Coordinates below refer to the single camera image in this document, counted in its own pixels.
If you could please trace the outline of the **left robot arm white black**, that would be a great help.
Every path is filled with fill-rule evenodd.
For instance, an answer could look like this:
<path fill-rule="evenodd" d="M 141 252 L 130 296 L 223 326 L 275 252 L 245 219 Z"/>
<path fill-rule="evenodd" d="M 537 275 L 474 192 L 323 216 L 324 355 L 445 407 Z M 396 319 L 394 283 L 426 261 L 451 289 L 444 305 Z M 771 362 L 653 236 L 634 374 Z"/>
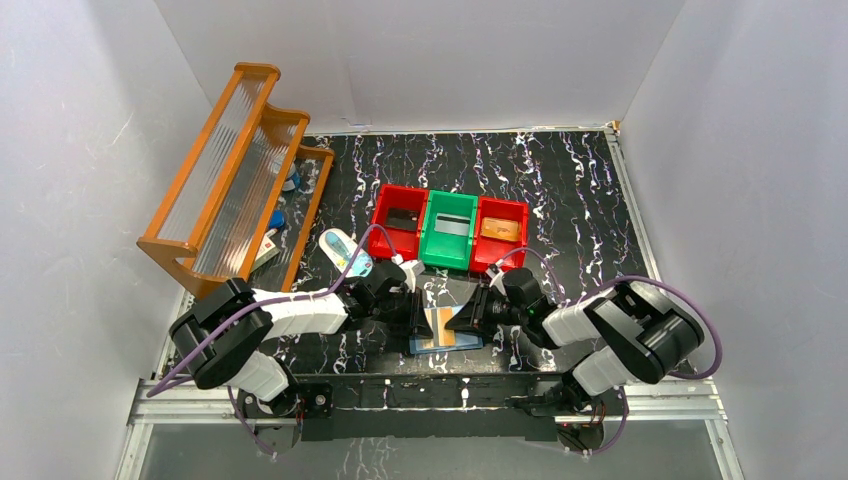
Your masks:
<path fill-rule="evenodd" d="M 296 381 L 282 361 L 261 352 L 273 338 L 336 335 L 379 323 L 401 337 L 429 337 L 432 329 L 416 279 L 419 260 L 384 261 L 365 276 L 341 278 L 328 289 L 283 294 L 252 289 L 241 278 L 197 301 L 169 335 L 200 389 L 219 386 L 251 394 L 275 416 L 294 411 Z"/>

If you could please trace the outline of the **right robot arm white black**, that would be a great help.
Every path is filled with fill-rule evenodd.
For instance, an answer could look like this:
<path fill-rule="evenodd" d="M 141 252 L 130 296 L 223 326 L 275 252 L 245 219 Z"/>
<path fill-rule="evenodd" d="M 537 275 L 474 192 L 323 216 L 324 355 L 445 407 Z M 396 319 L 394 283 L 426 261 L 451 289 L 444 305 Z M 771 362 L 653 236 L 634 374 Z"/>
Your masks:
<path fill-rule="evenodd" d="M 594 296 L 557 306 L 533 273 L 516 268 L 477 286 L 446 324 L 457 332 L 489 336 L 500 325 L 518 326 L 548 350 L 601 339 L 605 347 L 578 362 L 547 394 L 577 414 L 590 413 L 603 393 L 633 381 L 656 384 L 701 346 L 701 324 L 657 282 L 620 277 Z"/>

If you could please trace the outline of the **blue card holder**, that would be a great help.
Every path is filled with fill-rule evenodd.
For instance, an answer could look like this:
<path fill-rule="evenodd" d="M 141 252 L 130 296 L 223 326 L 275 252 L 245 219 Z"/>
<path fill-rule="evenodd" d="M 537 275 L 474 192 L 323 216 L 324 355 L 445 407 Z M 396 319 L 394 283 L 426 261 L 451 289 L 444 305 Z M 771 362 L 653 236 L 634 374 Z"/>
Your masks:
<path fill-rule="evenodd" d="M 460 310 L 461 306 L 427 308 L 425 315 L 433 331 L 433 337 L 416 336 L 411 338 L 410 353 L 412 355 L 423 355 L 482 349 L 483 341 L 480 337 L 446 328 L 447 322 Z"/>

